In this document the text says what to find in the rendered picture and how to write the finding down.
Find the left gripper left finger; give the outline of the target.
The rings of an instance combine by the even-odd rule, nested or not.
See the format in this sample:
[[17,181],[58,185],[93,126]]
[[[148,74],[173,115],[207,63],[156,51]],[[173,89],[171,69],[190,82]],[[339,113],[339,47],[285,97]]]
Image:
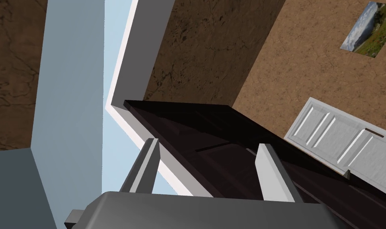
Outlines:
[[160,163],[159,145],[157,138],[146,140],[120,192],[152,193]]

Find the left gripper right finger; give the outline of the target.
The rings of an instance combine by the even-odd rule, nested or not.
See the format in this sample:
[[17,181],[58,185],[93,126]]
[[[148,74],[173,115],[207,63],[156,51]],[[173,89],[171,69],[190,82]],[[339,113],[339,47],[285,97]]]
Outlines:
[[264,200],[304,202],[271,144],[259,144],[255,167]]

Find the landscape picture on wall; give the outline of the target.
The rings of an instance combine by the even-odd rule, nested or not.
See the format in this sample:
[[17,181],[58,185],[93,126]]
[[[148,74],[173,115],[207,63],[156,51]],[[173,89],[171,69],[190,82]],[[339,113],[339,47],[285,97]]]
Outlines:
[[386,4],[370,1],[340,49],[375,58],[386,43]]

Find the white panelled door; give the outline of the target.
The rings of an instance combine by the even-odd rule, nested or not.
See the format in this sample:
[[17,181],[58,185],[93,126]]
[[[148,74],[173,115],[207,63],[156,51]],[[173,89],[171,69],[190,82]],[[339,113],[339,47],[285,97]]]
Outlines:
[[386,194],[386,130],[309,98],[285,140],[344,175]]

